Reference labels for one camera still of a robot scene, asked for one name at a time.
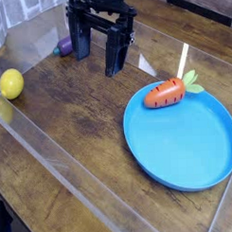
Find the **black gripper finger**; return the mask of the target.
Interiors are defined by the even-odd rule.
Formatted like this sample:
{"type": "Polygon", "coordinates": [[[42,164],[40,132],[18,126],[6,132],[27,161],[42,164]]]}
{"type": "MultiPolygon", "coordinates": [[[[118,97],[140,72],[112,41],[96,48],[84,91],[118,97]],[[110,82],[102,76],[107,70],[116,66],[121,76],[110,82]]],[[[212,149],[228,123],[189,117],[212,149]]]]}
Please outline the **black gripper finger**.
{"type": "Polygon", "coordinates": [[[73,54],[80,61],[90,54],[91,31],[81,15],[69,13],[69,33],[72,40],[73,54]]]}
{"type": "Polygon", "coordinates": [[[111,78],[123,69],[127,50],[132,37],[127,32],[126,27],[117,24],[109,28],[107,35],[105,75],[111,78]]]}

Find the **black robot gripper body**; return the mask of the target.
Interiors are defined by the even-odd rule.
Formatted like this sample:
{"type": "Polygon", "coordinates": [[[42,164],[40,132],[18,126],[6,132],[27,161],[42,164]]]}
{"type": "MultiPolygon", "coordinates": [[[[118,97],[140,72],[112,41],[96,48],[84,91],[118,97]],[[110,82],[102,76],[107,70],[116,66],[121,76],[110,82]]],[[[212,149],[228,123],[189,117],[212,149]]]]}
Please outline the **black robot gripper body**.
{"type": "Polygon", "coordinates": [[[71,32],[80,32],[84,27],[103,31],[115,23],[126,30],[132,30],[134,17],[137,15],[136,9],[124,0],[68,0],[66,8],[71,32]],[[115,23],[111,23],[98,16],[101,12],[109,16],[116,13],[118,18],[115,23]]]}

